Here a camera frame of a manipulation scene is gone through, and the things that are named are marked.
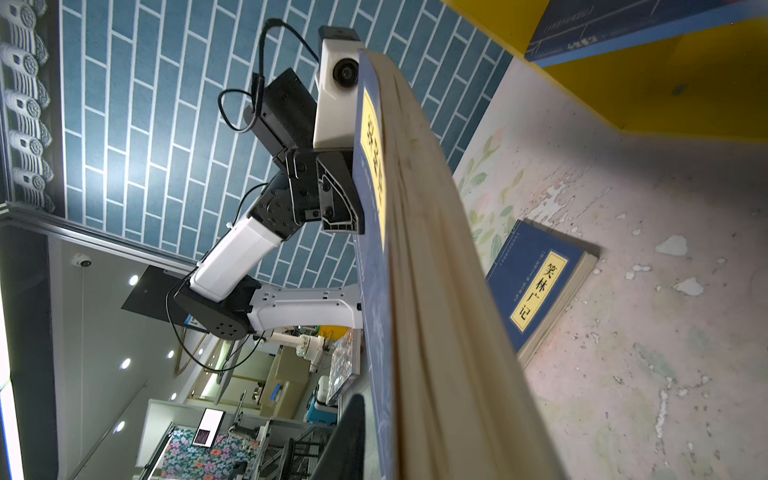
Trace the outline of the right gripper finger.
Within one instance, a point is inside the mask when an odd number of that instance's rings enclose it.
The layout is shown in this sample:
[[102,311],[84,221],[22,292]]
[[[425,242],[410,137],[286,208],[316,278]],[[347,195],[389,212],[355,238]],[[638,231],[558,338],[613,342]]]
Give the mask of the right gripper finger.
[[365,441],[365,400],[362,395],[354,394],[310,479],[362,480]]

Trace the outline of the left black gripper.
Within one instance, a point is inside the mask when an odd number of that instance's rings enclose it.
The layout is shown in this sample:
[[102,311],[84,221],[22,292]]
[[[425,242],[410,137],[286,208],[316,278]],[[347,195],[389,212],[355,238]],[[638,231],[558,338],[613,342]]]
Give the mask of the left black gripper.
[[325,231],[364,233],[363,208],[352,177],[352,149],[293,148],[285,163],[296,224],[321,219]]

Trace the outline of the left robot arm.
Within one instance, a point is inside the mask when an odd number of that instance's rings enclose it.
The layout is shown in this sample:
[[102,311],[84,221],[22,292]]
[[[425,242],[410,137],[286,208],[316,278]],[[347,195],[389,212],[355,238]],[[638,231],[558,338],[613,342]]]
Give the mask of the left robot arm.
[[357,287],[284,290],[251,275],[263,258],[311,222],[330,233],[363,234],[352,150],[288,150],[285,167],[170,296],[210,333],[228,341],[293,327],[312,314],[320,325],[362,328]]

